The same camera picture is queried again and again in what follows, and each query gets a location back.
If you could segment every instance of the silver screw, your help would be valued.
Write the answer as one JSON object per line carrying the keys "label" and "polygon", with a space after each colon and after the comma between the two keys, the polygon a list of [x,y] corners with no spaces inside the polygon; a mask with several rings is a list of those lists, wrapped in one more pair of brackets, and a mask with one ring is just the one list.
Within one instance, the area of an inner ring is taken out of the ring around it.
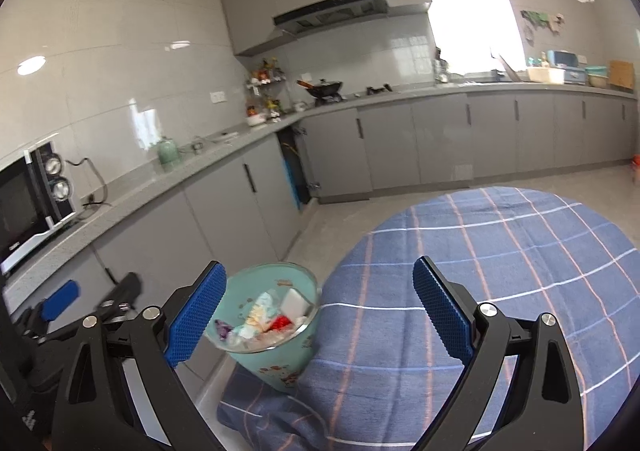
{"label": "silver screw", "polygon": [[145,308],[142,312],[142,317],[145,319],[155,319],[160,315],[160,309],[157,306],[150,306],[149,308]]}
{"label": "silver screw", "polygon": [[98,318],[96,316],[87,316],[82,320],[82,326],[84,326],[84,328],[92,328],[97,322]]}
{"label": "silver screw", "polygon": [[487,317],[493,317],[498,313],[498,309],[491,303],[482,303],[480,305],[480,311]]}
{"label": "silver screw", "polygon": [[542,314],[542,322],[547,326],[553,326],[556,324],[556,318],[551,314]]}

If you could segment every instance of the range hood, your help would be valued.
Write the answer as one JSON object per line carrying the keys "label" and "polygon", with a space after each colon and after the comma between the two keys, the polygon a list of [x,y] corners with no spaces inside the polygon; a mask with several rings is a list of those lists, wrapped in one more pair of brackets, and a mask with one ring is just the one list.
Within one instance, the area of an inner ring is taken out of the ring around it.
{"label": "range hood", "polygon": [[324,0],[273,18],[277,28],[293,36],[359,18],[388,14],[386,0]]}

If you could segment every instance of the white logo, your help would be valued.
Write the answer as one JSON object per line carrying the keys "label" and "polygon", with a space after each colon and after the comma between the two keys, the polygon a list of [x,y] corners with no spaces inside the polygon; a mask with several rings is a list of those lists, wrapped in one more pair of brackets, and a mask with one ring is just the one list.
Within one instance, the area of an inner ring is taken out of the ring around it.
{"label": "white logo", "polygon": [[29,431],[33,431],[33,426],[36,425],[36,420],[33,418],[33,415],[35,415],[36,412],[31,410],[30,412],[27,413],[26,417],[22,417],[22,421],[27,425],[27,427],[29,428]]}

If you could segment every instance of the white electrical socket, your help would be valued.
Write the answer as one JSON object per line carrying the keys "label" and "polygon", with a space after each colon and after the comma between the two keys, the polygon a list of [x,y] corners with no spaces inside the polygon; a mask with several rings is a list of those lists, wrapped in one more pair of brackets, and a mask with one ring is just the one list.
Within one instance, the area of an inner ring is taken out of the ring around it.
{"label": "white electrical socket", "polygon": [[226,102],[225,92],[211,92],[210,94],[211,102],[214,104],[218,102]]}

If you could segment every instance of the green trash bin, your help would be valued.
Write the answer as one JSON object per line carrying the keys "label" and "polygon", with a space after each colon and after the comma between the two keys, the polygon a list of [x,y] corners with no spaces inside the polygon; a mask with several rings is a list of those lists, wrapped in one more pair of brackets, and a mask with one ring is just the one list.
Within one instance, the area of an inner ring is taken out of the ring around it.
{"label": "green trash bin", "polygon": [[[230,352],[224,347],[216,332],[215,319],[239,325],[262,292],[273,290],[281,301],[289,288],[297,289],[313,305],[305,324],[286,339],[263,350]],[[275,389],[290,393],[313,357],[312,341],[318,324],[320,295],[316,277],[300,265],[268,263],[244,269],[228,279],[225,294],[213,312],[205,335],[256,377]]]}

